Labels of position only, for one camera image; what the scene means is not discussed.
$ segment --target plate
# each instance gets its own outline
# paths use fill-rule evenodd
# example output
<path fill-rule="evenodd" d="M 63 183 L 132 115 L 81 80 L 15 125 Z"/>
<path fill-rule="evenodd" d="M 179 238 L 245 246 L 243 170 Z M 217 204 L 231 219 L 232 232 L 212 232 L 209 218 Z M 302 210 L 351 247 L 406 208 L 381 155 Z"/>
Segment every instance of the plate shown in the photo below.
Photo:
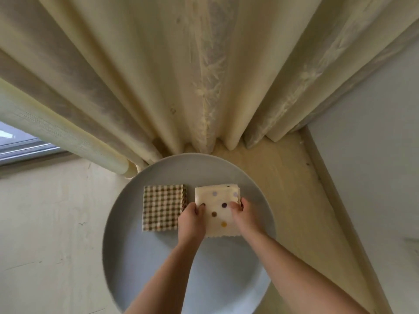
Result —
<path fill-rule="evenodd" d="M 145 185 L 186 184 L 194 188 L 238 184 L 240 194 L 257 206 L 271 237 L 275 224 L 260 188 L 237 166 L 212 155 L 186 153 L 164 158 L 134 177 L 109 214 L 103 236 L 102 261 L 108 289 L 120 310 L 148 282 L 177 243 L 177 231 L 142 232 Z M 270 279 L 243 237 L 205 238 L 189 276 L 182 314 L 251 314 Z"/>

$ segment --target white wall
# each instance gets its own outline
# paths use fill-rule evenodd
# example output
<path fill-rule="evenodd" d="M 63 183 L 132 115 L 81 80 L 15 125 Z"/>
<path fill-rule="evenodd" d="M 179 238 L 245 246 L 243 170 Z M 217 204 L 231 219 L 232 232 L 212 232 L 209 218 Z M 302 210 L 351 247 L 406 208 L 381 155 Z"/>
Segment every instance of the white wall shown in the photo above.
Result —
<path fill-rule="evenodd" d="M 393 312 L 419 313 L 419 41 L 309 129 Z"/>

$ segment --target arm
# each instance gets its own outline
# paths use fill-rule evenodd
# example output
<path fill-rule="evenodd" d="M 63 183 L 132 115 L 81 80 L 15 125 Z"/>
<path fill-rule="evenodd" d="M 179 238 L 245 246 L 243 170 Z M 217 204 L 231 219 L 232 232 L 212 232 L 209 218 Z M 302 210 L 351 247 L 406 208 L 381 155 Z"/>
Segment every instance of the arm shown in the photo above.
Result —
<path fill-rule="evenodd" d="M 234 221 L 262 262 L 278 293 L 297 314 L 368 314 L 324 275 L 297 258 L 259 225 L 252 204 L 230 203 Z"/>
<path fill-rule="evenodd" d="M 205 205 L 190 203 L 179 216 L 178 244 L 125 314 L 180 314 L 192 262 L 205 236 Z"/>

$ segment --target gingham napkin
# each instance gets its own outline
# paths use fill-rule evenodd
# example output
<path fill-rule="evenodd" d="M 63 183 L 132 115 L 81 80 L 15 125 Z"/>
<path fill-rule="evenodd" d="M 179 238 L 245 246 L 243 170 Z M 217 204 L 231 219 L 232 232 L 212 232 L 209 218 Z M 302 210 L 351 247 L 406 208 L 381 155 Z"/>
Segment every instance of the gingham napkin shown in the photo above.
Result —
<path fill-rule="evenodd" d="M 144 186 L 143 231 L 178 228 L 178 217 L 186 207 L 186 186 Z"/>
<path fill-rule="evenodd" d="M 206 237 L 239 236 L 229 202 L 240 204 L 240 188 L 236 184 L 195 188 L 196 206 L 205 203 Z"/>

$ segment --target left hand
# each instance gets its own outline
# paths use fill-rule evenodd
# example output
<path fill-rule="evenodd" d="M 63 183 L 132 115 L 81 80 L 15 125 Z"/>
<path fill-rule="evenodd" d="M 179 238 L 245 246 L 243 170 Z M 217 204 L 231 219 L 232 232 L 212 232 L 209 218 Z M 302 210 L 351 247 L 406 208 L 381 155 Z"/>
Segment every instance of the left hand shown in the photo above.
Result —
<path fill-rule="evenodd" d="M 205 204 L 189 203 L 178 219 L 178 243 L 194 244 L 198 248 L 205 237 Z"/>

